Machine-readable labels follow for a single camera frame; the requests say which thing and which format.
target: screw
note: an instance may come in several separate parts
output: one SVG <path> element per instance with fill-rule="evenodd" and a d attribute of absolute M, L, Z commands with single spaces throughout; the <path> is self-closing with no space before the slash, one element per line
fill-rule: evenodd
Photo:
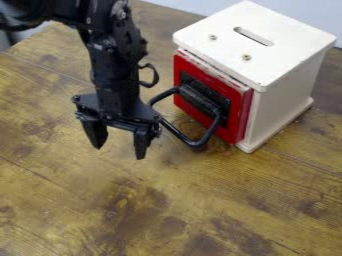
<path fill-rule="evenodd" d="M 210 40 L 213 40 L 213 41 L 217 41 L 217 40 L 218 40 L 218 36 L 217 36 L 217 35 L 210 35 L 209 38 L 210 38 Z"/>
<path fill-rule="evenodd" d="M 242 59 L 246 60 L 246 61 L 250 61 L 251 60 L 251 55 L 243 54 Z"/>

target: slot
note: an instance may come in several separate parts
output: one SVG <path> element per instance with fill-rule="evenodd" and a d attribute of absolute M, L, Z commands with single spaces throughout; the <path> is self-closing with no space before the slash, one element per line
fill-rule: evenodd
<path fill-rule="evenodd" d="M 242 36 L 247 37 L 249 39 L 251 39 L 253 41 L 255 41 L 257 43 L 259 43 L 263 46 L 274 46 L 274 42 L 271 42 L 269 39 L 266 39 L 265 37 L 254 34 L 251 31 L 249 31 L 247 29 L 242 28 L 242 27 L 235 27 L 234 31 L 237 33 L 239 33 Z"/>

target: table surface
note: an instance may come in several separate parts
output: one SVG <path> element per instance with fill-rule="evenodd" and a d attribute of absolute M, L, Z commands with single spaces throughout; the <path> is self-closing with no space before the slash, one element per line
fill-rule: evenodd
<path fill-rule="evenodd" d="M 131 2 L 162 76 L 148 99 L 172 86 L 172 33 L 202 17 Z M 131 134 L 96 151 L 75 120 L 71 96 L 94 90 L 76 32 L 19 43 L 0 54 L 0 255 L 341 255 L 341 64 L 333 49 L 313 109 L 254 154 L 218 138 L 195 153 L 164 132 L 136 161 Z"/>

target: white wall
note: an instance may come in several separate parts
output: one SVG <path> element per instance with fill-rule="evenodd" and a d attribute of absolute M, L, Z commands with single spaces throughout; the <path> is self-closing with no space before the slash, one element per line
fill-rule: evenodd
<path fill-rule="evenodd" d="M 202 15 L 211 15 L 241 0 L 143 0 Z M 253 0 L 338 36 L 342 47 L 342 0 Z"/>

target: drawer handle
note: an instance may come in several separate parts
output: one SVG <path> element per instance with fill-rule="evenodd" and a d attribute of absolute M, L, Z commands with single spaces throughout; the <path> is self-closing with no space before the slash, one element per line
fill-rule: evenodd
<path fill-rule="evenodd" d="M 187 135 L 166 120 L 166 118 L 162 118 L 160 124 L 178 137 L 178 139 L 183 141 L 183 143 L 189 147 L 201 148 L 207 144 L 213 134 L 215 133 L 219 125 L 222 124 L 223 112 L 221 110 L 221 107 L 206 96 L 197 92 L 197 90 L 194 90 L 189 85 L 174 87 L 162 94 L 159 94 L 155 98 L 151 99 L 148 103 L 150 106 L 152 107 L 159 101 L 162 101 L 174 94 L 179 94 L 182 98 L 191 102 L 191 104 L 197 107 L 202 106 L 202 108 L 206 108 L 207 111 L 213 113 L 213 116 L 215 116 L 214 122 L 207 132 L 205 133 L 202 139 L 199 139 L 198 141 L 191 140 Z"/>

